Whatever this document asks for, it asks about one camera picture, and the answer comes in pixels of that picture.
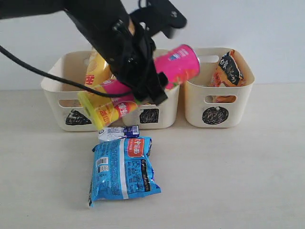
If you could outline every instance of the pink snack can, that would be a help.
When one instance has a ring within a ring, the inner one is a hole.
[[[163,72],[169,81],[166,89],[172,89],[200,73],[199,58],[195,51],[186,44],[155,58],[154,64],[157,73]]]

